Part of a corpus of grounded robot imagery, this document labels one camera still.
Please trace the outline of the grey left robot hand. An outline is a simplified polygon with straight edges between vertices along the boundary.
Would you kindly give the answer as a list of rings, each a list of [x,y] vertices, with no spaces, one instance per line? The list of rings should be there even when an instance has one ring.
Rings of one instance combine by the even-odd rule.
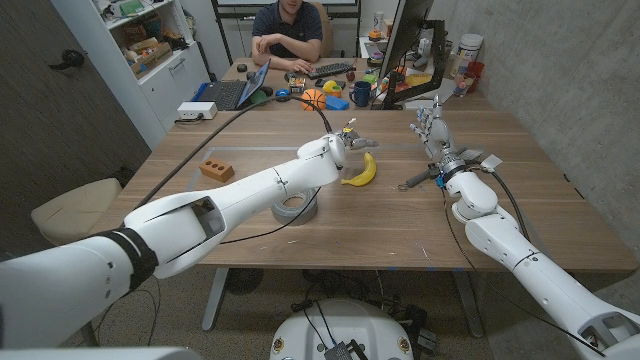
[[[361,137],[354,130],[353,123],[355,121],[356,118],[352,118],[345,124],[342,130],[337,133],[337,136],[343,141],[344,145],[349,147],[351,150],[358,150],[366,147],[378,147],[378,141]]]

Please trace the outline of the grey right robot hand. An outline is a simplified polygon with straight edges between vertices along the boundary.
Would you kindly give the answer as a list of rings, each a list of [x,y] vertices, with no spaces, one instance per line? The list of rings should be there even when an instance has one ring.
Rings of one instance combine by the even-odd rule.
[[[419,124],[411,124],[410,128],[424,144],[426,154],[444,176],[444,182],[448,182],[455,174],[464,171],[466,164],[458,155],[453,135],[442,118],[442,110],[436,95],[430,108],[420,107],[417,110]]]

